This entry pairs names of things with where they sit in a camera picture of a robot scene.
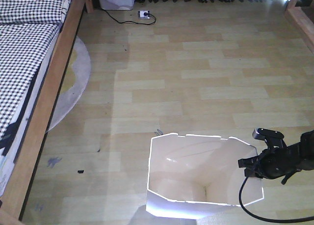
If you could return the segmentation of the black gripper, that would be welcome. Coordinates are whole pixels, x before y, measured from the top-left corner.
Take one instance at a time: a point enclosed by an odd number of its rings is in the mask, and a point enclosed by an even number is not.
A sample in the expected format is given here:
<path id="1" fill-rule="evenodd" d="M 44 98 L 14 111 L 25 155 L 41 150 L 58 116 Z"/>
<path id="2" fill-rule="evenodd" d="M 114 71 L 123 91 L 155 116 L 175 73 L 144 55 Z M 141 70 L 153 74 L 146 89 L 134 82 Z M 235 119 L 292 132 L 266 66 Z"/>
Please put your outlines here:
<path id="1" fill-rule="evenodd" d="M 244 168 L 246 177 L 276 179 L 283 177 L 282 184 L 295 173 L 300 172 L 301 156 L 299 144 L 295 143 L 286 148 L 275 147 L 265 149 L 260 155 L 238 160 L 238 167 Z"/>

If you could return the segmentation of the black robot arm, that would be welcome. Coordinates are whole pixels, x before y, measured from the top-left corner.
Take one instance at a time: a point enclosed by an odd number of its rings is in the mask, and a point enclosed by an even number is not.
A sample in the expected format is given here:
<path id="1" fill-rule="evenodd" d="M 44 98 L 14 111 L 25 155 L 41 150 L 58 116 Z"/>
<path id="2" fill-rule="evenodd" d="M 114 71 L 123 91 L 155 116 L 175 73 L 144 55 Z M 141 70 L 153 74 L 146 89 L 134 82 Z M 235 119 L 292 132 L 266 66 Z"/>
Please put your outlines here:
<path id="1" fill-rule="evenodd" d="M 253 138 L 264 141 L 267 149 L 260 155 L 238 160 L 238 167 L 245 168 L 246 177 L 276 179 L 283 177 L 282 184 L 295 173 L 314 169 L 314 132 L 305 132 L 300 142 L 287 146 L 279 131 L 256 128 Z"/>

